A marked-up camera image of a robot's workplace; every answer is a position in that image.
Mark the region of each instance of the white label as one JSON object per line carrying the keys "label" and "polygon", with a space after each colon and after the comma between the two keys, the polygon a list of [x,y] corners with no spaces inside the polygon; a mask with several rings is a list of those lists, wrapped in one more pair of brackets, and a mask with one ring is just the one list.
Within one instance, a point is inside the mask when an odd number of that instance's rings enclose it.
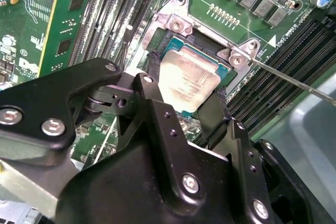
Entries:
{"label": "white label", "polygon": [[36,64],[30,64],[29,61],[24,58],[19,59],[19,67],[29,69],[33,73],[38,73],[38,66]]}

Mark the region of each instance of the hole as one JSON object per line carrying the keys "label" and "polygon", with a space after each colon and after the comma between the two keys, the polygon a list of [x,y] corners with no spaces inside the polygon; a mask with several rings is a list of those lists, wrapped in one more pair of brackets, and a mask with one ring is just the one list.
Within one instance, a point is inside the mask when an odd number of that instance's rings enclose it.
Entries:
{"label": "hole", "polygon": [[126,103],[127,103],[126,99],[118,99],[116,104],[119,108],[123,108],[125,107]]}
{"label": "hole", "polygon": [[185,4],[185,0],[176,0],[177,4],[183,6]]}
{"label": "hole", "polygon": [[250,169],[251,169],[251,171],[254,172],[254,173],[257,172],[257,169],[256,169],[253,165],[250,166]]}
{"label": "hole", "polygon": [[143,79],[144,79],[146,82],[153,82],[153,79],[152,79],[150,76],[144,76]]}
{"label": "hole", "polygon": [[176,130],[171,130],[170,131],[170,136],[177,136]]}

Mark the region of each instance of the black dimm slot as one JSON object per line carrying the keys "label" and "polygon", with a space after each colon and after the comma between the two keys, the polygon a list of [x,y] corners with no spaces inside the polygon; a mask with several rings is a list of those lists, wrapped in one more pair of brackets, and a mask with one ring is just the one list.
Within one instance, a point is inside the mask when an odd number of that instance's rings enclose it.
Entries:
{"label": "black dimm slot", "polygon": [[88,0],[88,5],[84,13],[84,17],[86,17],[85,23],[81,24],[79,27],[77,39],[72,49],[71,58],[69,60],[69,66],[72,66],[77,63],[78,57],[80,55],[80,51],[83,48],[85,40],[85,34],[89,29],[89,21],[91,18],[92,11],[97,4],[97,0]]}
{"label": "black dimm slot", "polygon": [[[336,55],[333,52],[336,49],[334,36],[325,28],[321,28],[318,23],[313,27],[316,28],[308,36],[298,38],[300,41],[298,46],[287,48],[286,60],[282,61],[278,68],[278,70],[308,85],[316,81],[336,61]],[[238,110],[238,114],[233,113],[233,117],[242,121],[251,135],[260,130],[278,115],[280,110],[288,106],[302,93],[299,88],[271,74],[265,82],[266,84],[259,85],[255,92],[251,92],[252,89],[249,89],[248,101],[243,105],[243,108]],[[255,96],[260,99],[257,104],[252,102],[255,100]]]}
{"label": "black dimm slot", "polygon": [[[116,0],[106,0],[106,2],[104,3],[104,9],[101,13],[99,22],[96,24],[96,27],[100,26],[101,29],[103,30],[103,28],[104,28],[104,26],[107,22],[108,15],[112,12],[113,5],[115,4],[115,2],[116,2]],[[98,47],[97,47],[97,45],[98,45],[98,43],[101,39],[104,39],[104,38],[101,38],[101,31],[102,30],[100,30],[99,32],[94,31],[94,36],[91,40],[90,48],[85,53],[86,60],[98,57]]]}
{"label": "black dimm slot", "polygon": [[[330,68],[330,66],[332,66],[334,64],[336,64],[336,57],[333,57],[333,58],[329,59],[327,62],[325,62],[323,64],[323,66],[318,69],[318,71],[316,71],[314,73],[309,73],[310,77],[309,77],[309,79],[307,79],[307,84],[314,83],[320,77],[319,73],[327,71]],[[281,106],[285,106],[286,104],[289,104],[296,97],[298,97],[301,93],[302,93],[302,91],[300,89],[298,89],[296,87],[292,87],[292,89],[290,89],[284,95],[284,97],[287,97],[287,98],[285,100],[283,100],[283,102],[281,103]],[[250,125],[248,127],[250,135],[254,135],[255,133],[257,133],[259,130],[261,130],[261,128],[264,125],[266,125],[270,120],[272,120],[275,116],[278,115],[276,113],[276,111],[278,110],[277,107],[279,107],[279,106],[275,104],[273,107],[274,107],[274,109],[273,109],[272,113],[269,113],[261,121],[256,122],[254,125]]]}
{"label": "black dimm slot", "polygon": [[[98,4],[98,6],[100,7],[99,9],[99,13],[97,15],[97,20],[100,20],[100,16],[102,15],[102,12],[104,11],[105,4],[108,0],[100,0],[100,3]],[[96,20],[94,20],[95,22],[92,22],[92,24],[89,26],[88,28],[88,39],[87,41],[84,43],[84,46],[82,47],[82,49],[80,50],[80,53],[83,56],[83,61],[88,60],[90,57],[88,51],[92,48],[93,44],[92,41],[96,36],[97,33],[97,26],[99,24],[99,22],[97,22]]]}
{"label": "black dimm slot", "polygon": [[[285,42],[284,48],[280,47],[275,54],[268,60],[267,64],[273,68],[278,67],[285,59],[288,58],[290,51],[293,48],[298,47],[302,43],[302,39],[306,38],[317,29],[317,25],[313,21],[308,22],[306,25],[302,25],[303,28],[296,30],[292,35],[291,40]],[[250,98],[252,93],[258,89],[258,87],[266,81],[270,76],[270,73],[259,69],[259,71],[250,79],[250,81],[243,86],[242,90],[230,101],[228,104],[229,111],[235,113],[243,104]]]}
{"label": "black dimm slot", "polygon": [[131,8],[135,5],[137,0],[124,0],[122,4],[122,9],[120,11],[120,14],[117,18],[117,21],[114,23],[114,27],[111,29],[112,31],[115,31],[117,34],[114,35],[114,39],[110,38],[109,43],[107,43],[107,39],[105,39],[105,46],[102,51],[102,57],[103,58],[109,58],[110,52],[113,49],[116,38],[118,38],[118,32],[121,29],[121,26],[123,25],[124,20],[129,15],[129,12]]}
{"label": "black dimm slot", "polygon": [[133,33],[131,35],[131,38],[133,38],[134,34],[137,32],[137,29],[142,21],[142,19],[144,18],[148,7],[150,6],[152,0],[144,0],[143,2],[138,2],[139,4],[141,4],[141,7],[138,7],[137,10],[139,10],[139,12],[133,16],[133,18],[130,21],[130,25],[133,26]]}
{"label": "black dimm slot", "polygon": [[[328,54],[328,51],[327,51],[328,47],[329,45],[326,45],[321,50],[323,50],[324,52],[327,52]],[[294,72],[294,75],[291,75],[291,76],[295,78],[296,80],[303,80],[305,82],[305,79],[303,79],[303,76],[306,75],[305,74],[306,71],[311,71],[313,68],[316,67],[316,64],[318,62],[320,62],[321,60],[325,58],[325,55],[317,54],[316,57],[309,59],[309,54],[311,54],[312,51],[313,50],[311,50],[310,52],[304,52],[301,54],[301,55],[305,55],[305,58],[308,58],[308,61],[306,63],[301,61],[300,64],[297,64],[296,67],[292,68],[291,72]],[[262,114],[262,112],[265,109],[267,109],[265,107],[268,107],[269,104],[276,103],[278,100],[283,98],[282,95],[278,95],[278,94],[284,93],[286,89],[289,89],[292,87],[292,84],[290,84],[287,81],[283,81],[282,79],[278,77],[274,78],[273,81],[270,83],[272,83],[272,88],[270,88],[270,91],[267,94],[266,93],[265,95],[263,94],[262,105],[256,108],[252,108],[248,114],[237,116],[238,118],[241,118],[242,120],[244,120],[246,127],[249,127],[257,120],[257,117],[255,115]]]}
{"label": "black dimm slot", "polygon": [[[317,45],[319,45],[325,38],[326,35],[328,34],[326,31],[325,32],[321,32],[319,30],[315,30],[314,32],[316,32],[318,39],[316,41],[314,41],[313,44],[301,44],[298,48],[296,48],[293,52],[295,52],[296,50],[299,50],[300,53],[298,57],[293,57],[293,58],[287,58],[289,59],[289,62],[286,62],[286,64],[284,64],[284,62],[282,63],[282,65],[280,65],[278,67],[278,70],[289,75],[292,72],[292,69],[294,69],[297,65],[301,64],[301,62],[304,60],[304,58],[311,53],[311,51],[313,51],[315,49],[315,47]],[[259,89],[260,89],[260,94],[263,97],[266,97],[277,85],[277,82],[281,81],[280,78],[273,78],[270,82],[264,82],[260,85]],[[246,115],[247,113],[249,113],[249,110],[252,110],[255,106],[257,106],[259,103],[263,103],[264,101],[259,99],[259,97],[254,97],[252,99],[249,99],[249,102],[247,104],[245,104],[243,107],[243,110],[237,110],[235,115],[237,117],[240,117],[242,115]]]}
{"label": "black dimm slot", "polygon": [[[123,37],[123,43],[125,43],[126,45],[128,45],[132,41],[132,38],[137,33],[138,28],[141,24],[141,21],[144,19],[147,9],[149,8],[151,4],[151,1],[152,0],[140,0],[137,2],[137,5],[138,6],[141,5],[141,7],[136,6],[134,8],[135,10],[138,10],[138,12],[135,15],[133,15],[133,17],[131,18],[129,22],[129,24],[133,27],[133,29],[128,34],[125,34]],[[126,51],[126,53],[122,54],[121,59],[120,59],[121,65],[123,66],[126,64],[125,61],[126,61],[126,55],[127,55],[127,50],[128,50],[127,46],[124,50]]]}

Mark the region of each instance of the ram slot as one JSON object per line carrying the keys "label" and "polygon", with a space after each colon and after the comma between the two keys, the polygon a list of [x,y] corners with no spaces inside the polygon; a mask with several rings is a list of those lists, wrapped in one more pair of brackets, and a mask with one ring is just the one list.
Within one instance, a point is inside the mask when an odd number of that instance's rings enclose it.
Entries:
{"label": "ram slot", "polygon": [[96,26],[97,30],[93,37],[91,48],[86,53],[86,58],[92,59],[101,57],[101,52],[103,51],[106,40],[110,35],[111,29],[115,24],[117,17],[120,14],[120,9],[123,0],[107,0],[104,5],[104,10],[100,16],[99,24]]}
{"label": "ram slot", "polygon": [[110,56],[114,55],[115,48],[119,46],[119,43],[122,40],[122,36],[125,32],[125,25],[132,15],[132,10],[134,10],[137,1],[138,0],[124,0],[117,21],[114,24],[114,27],[110,30],[110,36],[104,40],[104,48],[101,51],[103,58],[110,58]]}

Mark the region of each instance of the screw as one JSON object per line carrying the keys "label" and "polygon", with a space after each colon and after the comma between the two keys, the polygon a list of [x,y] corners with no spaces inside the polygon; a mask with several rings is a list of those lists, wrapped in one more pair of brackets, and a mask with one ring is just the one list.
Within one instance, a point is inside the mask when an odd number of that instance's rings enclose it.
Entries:
{"label": "screw", "polygon": [[61,136],[65,125],[60,119],[50,118],[42,124],[41,129],[48,136]]}
{"label": "screw", "polygon": [[253,207],[254,207],[254,210],[256,211],[256,213],[258,214],[258,216],[261,219],[264,219],[264,220],[268,219],[267,208],[265,207],[265,205],[263,203],[261,203],[261,201],[255,199],[253,201]]}
{"label": "screw", "polygon": [[175,30],[179,30],[181,28],[181,24],[179,22],[175,22],[173,27]]}
{"label": "screw", "polygon": [[244,130],[244,129],[245,129],[245,127],[243,126],[243,124],[242,124],[242,123],[240,123],[240,122],[237,122],[237,125],[238,125],[238,127],[239,127],[239,128],[241,128],[242,130]]}
{"label": "screw", "polygon": [[22,120],[22,114],[15,109],[0,110],[0,124],[14,125]]}
{"label": "screw", "polygon": [[200,188],[196,178],[189,174],[183,175],[182,183],[184,188],[191,194],[197,193]]}
{"label": "screw", "polygon": [[238,65],[238,64],[240,64],[240,62],[241,62],[241,60],[239,58],[236,58],[236,59],[233,60],[234,65]]}
{"label": "screw", "polygon": [[143,79],[144,79],[146,82],[153,82],[153,79],[152,79],[150,76],[144,76]]}
{"label": "screw", "polygon": [[172,20],[172,22],[170,23],[170,28],[174,32],[179,33],[183,30],[184,25],[179,19],[176,18],[176,19]]}
{"label": "screw", "polygon": [[265,146],[266,146],[269,150],[273,151],[273,146],[272,146],[270,143],[265,142]]}
{"label": "screw", "polygon": [[116,71],[116,67],[112,64],[105,65],[105,67],[112,72]]}

